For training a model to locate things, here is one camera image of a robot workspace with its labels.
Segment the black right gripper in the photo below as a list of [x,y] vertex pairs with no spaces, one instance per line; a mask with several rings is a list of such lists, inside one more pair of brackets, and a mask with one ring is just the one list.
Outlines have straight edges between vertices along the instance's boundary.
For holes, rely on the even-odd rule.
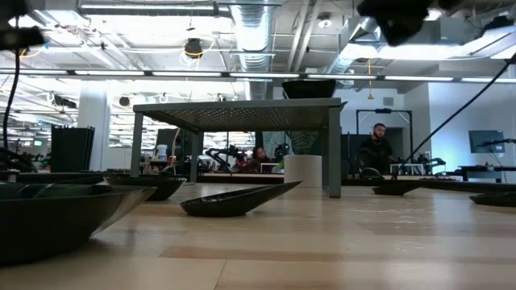
[[376,21],[389,46],[399,46],[422,28],[432,0],[363,0],[357,6],[360,16]]

